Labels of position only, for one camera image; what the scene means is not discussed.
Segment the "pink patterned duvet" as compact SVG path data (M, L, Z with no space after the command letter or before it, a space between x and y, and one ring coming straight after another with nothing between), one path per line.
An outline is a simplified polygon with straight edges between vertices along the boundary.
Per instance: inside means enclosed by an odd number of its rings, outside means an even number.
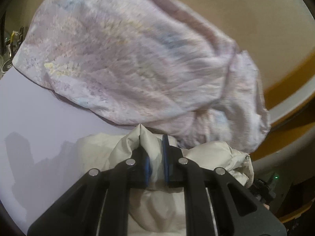
M251 153L270 131L259 69L178 0L44 0L14 67L118 125Z

